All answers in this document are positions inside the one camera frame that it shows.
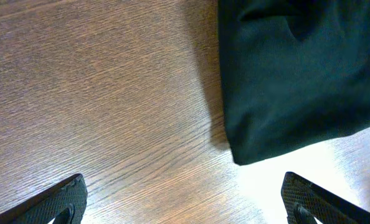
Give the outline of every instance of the black plastic object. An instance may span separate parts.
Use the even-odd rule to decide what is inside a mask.
[[[87,206],[82,174],[75,174],[0,214],[0,224],[79,224]]]
[[[370,223],[370,213],[293,172],[287,172],[281,195],[289,224]]]

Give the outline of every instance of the wooden surface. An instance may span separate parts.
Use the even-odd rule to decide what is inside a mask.
[[[286,171],[370,211],[370,129],[238,167],[216,1],[0,0],[0,213],[77,172],[83,223],[286,223]]]

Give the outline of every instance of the folded cloth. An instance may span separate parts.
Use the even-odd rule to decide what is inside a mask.
[[[370,127],[370,1],[219,0],[219,54],[237,164]]]

